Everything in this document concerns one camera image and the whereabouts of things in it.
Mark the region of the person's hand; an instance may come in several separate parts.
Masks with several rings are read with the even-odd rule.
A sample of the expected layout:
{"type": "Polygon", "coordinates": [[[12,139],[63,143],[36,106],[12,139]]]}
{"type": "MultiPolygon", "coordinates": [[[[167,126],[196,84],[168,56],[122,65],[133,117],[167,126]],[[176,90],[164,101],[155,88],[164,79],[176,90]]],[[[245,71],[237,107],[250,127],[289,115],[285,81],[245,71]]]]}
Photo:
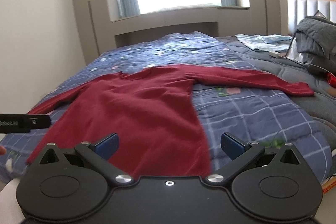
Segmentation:
{"type": "Polygon", "coordinates": [[[0,146],[0,156],[4,155],[6,153],[6,149],[3,146],[0,146]]]}

